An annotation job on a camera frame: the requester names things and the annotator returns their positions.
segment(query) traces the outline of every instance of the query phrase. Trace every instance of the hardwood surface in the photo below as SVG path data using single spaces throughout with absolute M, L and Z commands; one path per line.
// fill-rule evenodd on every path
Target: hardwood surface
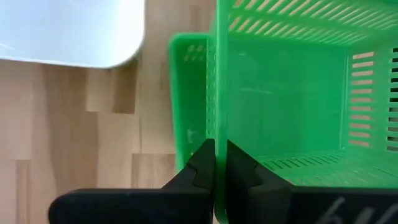
M 152 188 L 174 174 L 167 44 L 208 30 L 215 0 L 147 0 L 134 60 L 110 70 L 0 61 L 0 223 L 47 223 L 83 187 Z

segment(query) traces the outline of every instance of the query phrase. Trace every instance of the green plastic basket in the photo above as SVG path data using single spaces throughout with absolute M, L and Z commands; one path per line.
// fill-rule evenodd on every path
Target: green plastic basket
M 169 43 L 177 170 L 205 140 L 207 39 L 208 34 L 178 34 Z
M 174 122 L 205 120 L 201 137 L 216 139 L 221 221 L 227 139 L 295 185 L 398 187 L 397 37 L 398 1 L 218 0 L 206 85 L 172 74 L 172 91 Z M 205 109 L 180 120 L 196 91 Z M 194 149 L 184 131 L 181 154 Z

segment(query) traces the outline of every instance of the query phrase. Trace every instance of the wooden plank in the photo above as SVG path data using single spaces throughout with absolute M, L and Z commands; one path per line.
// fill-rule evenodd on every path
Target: wooden plank
M 133 114 L 98 114 L 97 187 L 129 188 L 131 186 L 131 155 L 134 147 L 136 119 Z
M 30 159 L 33 63 L 0 60 L 0 159 Z
M 137 60 L 118 68 L 89 69 L 86 109 L 90 112 L 134 113 Z
M 131 187 L 161 188 L 174 176 L 173 154 L 133 154 Z
M 0 223 L 17 221 L 17 167 L 15 161 L 0 161 Z

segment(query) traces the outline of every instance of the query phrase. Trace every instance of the white object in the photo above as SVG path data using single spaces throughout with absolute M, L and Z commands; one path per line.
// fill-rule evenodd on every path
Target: white object
M 144 0 L 0 0 L 0 58 L 108 68 L 144 38 Z

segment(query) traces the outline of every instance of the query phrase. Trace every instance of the black plastic part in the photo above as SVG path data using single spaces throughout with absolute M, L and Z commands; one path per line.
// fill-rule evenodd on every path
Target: black plastic part
M 83 189 L 57 198 L 51 224 L 205 224 L 213 220 L 215 142 L 207 139 L 161 189 Z
M 398 190 L 296 187 L 228 142 L 229 223 L 398 223 Z

